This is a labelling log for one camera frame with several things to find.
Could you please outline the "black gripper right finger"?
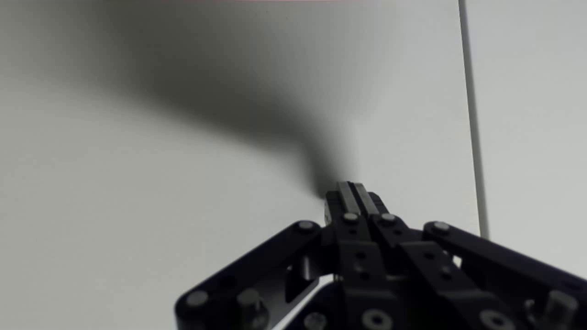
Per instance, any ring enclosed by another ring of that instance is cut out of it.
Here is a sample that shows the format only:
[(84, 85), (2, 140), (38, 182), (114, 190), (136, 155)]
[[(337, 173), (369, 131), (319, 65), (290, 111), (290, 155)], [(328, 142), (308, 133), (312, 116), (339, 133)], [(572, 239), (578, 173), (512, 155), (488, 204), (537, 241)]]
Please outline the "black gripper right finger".
[(587, 330), (587, 281), (446, 223), (409, 230), (378, 195), (352, 186), (391, 268), (405, 272), (429, 330)]

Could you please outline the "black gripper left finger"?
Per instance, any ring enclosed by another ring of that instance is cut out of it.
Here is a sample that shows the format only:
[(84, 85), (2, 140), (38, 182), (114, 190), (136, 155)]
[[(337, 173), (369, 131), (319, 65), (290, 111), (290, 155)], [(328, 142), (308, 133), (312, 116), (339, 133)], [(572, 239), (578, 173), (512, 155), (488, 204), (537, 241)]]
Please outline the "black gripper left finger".
[(352, 184), (326, 193), (326, 224), (299, 221), (185, 292), (178, 330), (270, 330), (339, 268), (336, 224), (356, 221)]

